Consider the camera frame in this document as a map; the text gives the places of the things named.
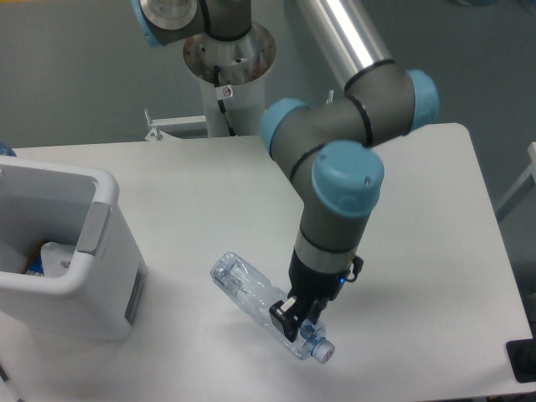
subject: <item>black rubber ring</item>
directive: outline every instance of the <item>black rubber ring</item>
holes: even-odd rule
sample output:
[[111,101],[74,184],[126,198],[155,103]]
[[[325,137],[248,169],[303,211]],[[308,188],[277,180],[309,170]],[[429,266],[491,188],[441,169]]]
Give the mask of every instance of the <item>black rubber ring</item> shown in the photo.
[[292,167],[292,170],[291,170],[291,174],[290,174],[290,176],[288,178],[289,181],[291,182],[291,184],[294,181],[294,175],[296,174],[298,168],[301,166],[303,161],[305,161],[308,157],[310,157],[316,151],[322,149],[324,147],[324,145],[326,145],[326,144],[320,144],[320,145],[315,146],[314,148],[311,148],[309,151],[307,151],[304,154],[302,154],[300,156],[300,158],[296,161],[296,163],[294,163],[294,166]]
[[346,94],[346,91],[353,85],[353,83],[355,81],[359,80],[365,74],[367,74],[370,70],[373,70],[376,67],[379,67],[379,66],[385,65],[385,64],[395,64],[395,62],[394,62],[393,59],[380,60],[380,61],[377,61],[376,63],[370,65],[366,69],[363,69],[363,70],[359,71],[355,76],[353,76],[350,80],[348,80],[348,82],[344,86],[344,93]]
[[366,147],[371,148],[374,143],[374,134],[372,133],[372,123],[370,122],[369,114],[367,113],[365,106],[363,106],[363,103],[359,100],[350,95],[346,95],[346,97],[355,105],[361,115],[361,119],[363,119],[363,124],[365,125],[365,131],[367,133]]

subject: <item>light blue joint cap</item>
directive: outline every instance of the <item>light blue joint cap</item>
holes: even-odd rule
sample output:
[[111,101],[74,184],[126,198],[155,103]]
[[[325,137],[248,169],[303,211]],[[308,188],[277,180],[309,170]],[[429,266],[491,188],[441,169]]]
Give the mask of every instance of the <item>light blue joint cap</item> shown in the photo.
[[272,106],[270,106],[265,115],[260,121],[260,137],[265,143],[266,150],[271,156],[271,139],[276,134],[277,127],[285,119],[285,117],[293,112],[295,109],[306,107],[310,108],[307,103],[303,100],[294,99],[294,98],[284,98],[278,100]]
[[134,13],[136,14],[137,22],[139,22],[140,26],[142,27],[143,34],[145,35],[145,39],[147,39],[147,42],[152,48],[157,48],[160,46],[163,46],[158,40],[154,37],[154,35],[151,32],[151,29],[145,22],[145,18],[142,14],[142,9],[140,8],[140,2],[139,0],[131,0],[132,8],[134,8]]
[[433,123],[439,115],[439,95],[436,85],[424,71],[407,71],[415,88],[415,113],[410,131]]
[[384,164],[369,148],[354,141],[326,145],[312,165],[312,186],[334,213],[347,218],[369,215],[379,200]]

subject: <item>metal bracket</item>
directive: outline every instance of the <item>metal bracket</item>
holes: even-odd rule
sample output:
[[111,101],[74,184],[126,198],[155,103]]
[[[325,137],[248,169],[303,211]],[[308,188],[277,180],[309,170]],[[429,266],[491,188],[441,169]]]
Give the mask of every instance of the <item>metal bracket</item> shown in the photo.
[[[149,116],[148,109],[144,111],[144,114],[149,128],[149,132],[145,137],[148,141],[161,141],[168,138],[206,138],[208,136],[205,116],[153,120]],[[196,131],[203,131],[204,134],[200,136]]]

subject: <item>bottle cap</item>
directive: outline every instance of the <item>bottle cap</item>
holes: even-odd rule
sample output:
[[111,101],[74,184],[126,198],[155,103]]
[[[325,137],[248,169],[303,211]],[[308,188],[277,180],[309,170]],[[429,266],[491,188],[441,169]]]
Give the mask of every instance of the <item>bottle cap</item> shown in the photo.
[[335,353],[335,345],[326,338],[320,341],[313,349],[311,355],[321,364],[326,363]]

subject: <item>black object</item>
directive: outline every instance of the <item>black object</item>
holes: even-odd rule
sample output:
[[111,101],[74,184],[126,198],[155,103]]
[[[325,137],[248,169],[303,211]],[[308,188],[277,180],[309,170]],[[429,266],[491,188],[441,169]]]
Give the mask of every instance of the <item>black object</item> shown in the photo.
[[303,322],[308,319],[316,324],[327,302],[335,300],[345,282],[355,282],[362,269],[363,260],[354,256],[351,273],[321,274],[303,264],[294,251],[289,270],[292,284],[289,299],[279,300],[270,307],[272,324],[289,341],[296,341]]
[[348,276],[346,278],[346,282],[354,283],[358,279],[358,275],[361,272],[361,270],[363,269],[363,264],[364,264],[364,261],[361,258],[357,257],[356,255],[353,257],[353,260],[352,260],[352,265],[353,265],[352,275],[353,275],[353,277],[350,278]]
[[536,339],[521,339],[506,344],[513,375],[519,383],[536,382]]

